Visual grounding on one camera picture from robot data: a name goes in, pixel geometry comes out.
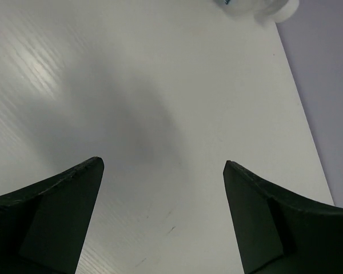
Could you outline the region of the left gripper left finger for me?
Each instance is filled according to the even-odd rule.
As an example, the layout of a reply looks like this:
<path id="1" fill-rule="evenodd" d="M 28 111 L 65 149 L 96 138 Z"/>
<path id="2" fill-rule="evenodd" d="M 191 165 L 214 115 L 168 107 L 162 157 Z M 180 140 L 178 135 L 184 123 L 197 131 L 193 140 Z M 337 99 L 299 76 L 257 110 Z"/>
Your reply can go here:
<path id="1" fill-rule="evenodd" d="M 92 157 L 0 196 L 0 273 L 75 273 L 104 171 Z"/>

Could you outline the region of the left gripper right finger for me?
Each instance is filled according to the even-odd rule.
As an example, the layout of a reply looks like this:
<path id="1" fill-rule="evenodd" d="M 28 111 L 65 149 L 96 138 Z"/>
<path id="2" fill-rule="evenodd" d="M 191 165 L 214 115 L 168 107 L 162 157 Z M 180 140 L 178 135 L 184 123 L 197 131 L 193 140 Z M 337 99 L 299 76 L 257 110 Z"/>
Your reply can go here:
<path id="1" fill-rule="evenodd" d="M 245 273 L 343 273 L 343 208 L 303 197 L 236 162 L 225 191 Z"/>

